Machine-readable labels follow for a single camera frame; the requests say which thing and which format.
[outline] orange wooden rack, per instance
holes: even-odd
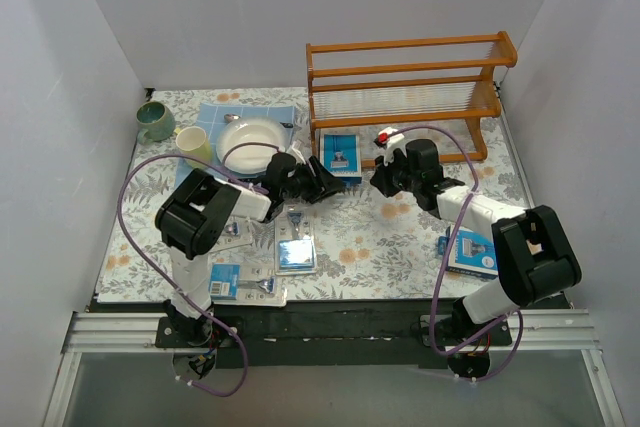
[[[465,57],[465,48],[474,47]],[[437,50],[438,60],[421,63],[362,65],[314,69],[319,55],[382,49],[425,48]],[[401,51],[400,57],[407,51]],[[487,146],[480,130],[482,117],[498,117],[500,101],[493,87],[496,67],[513,67],[518,54],[506,32],[491,35],[444,37],[355,44],[307,44],[307,87],[309,91],[311,146],[318,155],[319,130],[376,124],[463,119],[469,129],[475,152],[472,160],[487,158]],[[459,75],[460,72],[471,75]],[[419,78],[398,79],[420,72]],[[382,74],[392,80],[369,81]],[[325,79],[362,78],[358,83],[331,83]],[[462,154],[441,155],[442,162],[460,162]],[[373,159],[364,159],[363,168],[374,167]]]

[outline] blue box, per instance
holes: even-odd
[[[320,132],[320,163],[345,184],[361,184],[362,162],[358,135]]]
[[[438,255],[444,255],[451,228],[438,239]],[[495,248],[490,240],[470,230],[460,229],[451,249],[446,270],[458,274],[473,275],[482,279],[498,276]]]
[[[240,265],[213,264],[209,293],[213,300],[235,300],[238,295]]]

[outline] floral tablecloth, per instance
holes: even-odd
[[[202,102],[243,105],[294,105],[294,139],[310,155],[309,110],[306,89],[239,89],[155,92],[153,100],[163,102],[176,117],[178,126],[193,124]],[[472,148],[462,121],[438,122]],[[381,129],[360,129],[363,158],[377,148],[370,140]],[[526,205],[524,188],[510,157],[499,119],[483,119],[482,131],[489,158],[477,163],[486,195],[514,205]],[[441,134],[426,130],[410,136],[433,139],[441,153],[455,152],[455,146]],[[175,151],[173,139],[138,145],[133,164],[160,153]],[[135,239],[169,268],[169,256],[160,234],[153,225],[158,208],[173,189],[176,160],[162,160],[148,166],[132,182],[124,204],[125,221]],[[471,181],[463,164],[445,164],[445,175],[467,183]],[[411,194],[384,198],[369,184],[365,173],[362,186],[344,195],[310,207],[316,219],[316,246],[319,270],[315,275],[286,277],[288,299],[394,299],[429,298],[433,292],[440,259],[436,242],[448,223],[420,210]],[[273,264],[273,224],[252,225],[254,243],[250,246],[210,254],[210,261]],[[460,297],[476,290],[482,281],[447,274],[442,288],[444,297]],[[115,225],[102,274],[97,286],[99,302],[161,302],[169,298],[171,288],[137,256]]]

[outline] white plate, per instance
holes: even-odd
[[[225,127],[216,145],[218,159],[234,146],[245,142],[264,142],[277,145],[280,150],[287,148],[289,136],[280,122],[269,117],[244,117],[231,122]],[[264,172],[275,149],[257,145],[241,147],[229,155],[225,167],[240,174],[257,174]]]

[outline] product package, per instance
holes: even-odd
[[[446,235],[438,239],[438,255],[443,256],[450,241],[451,228]],[[449,256],[447,271],[457,274],[473,275],[482,279],[495,279],[498,276],[495,249],[490,240],[480,234],[461,228]]]
[[[253,234],[251,233],[249,225],[250,221],[247,219],[229,217],[222,235],[210,252],[220,252],[221,250],[232,249],[234,247],[250,245],[253,243]]]
[[[284,307],[287,289],[273,267],[213,264],[209,292],[218,305]]]
[[[275,220],[276,275],[313,274],[317,270],[313,219],[305,209],[289,207]]]
[[[361,184],[362,163],[358,134],[322,130],[320,132],[320,163],[348,187]]]

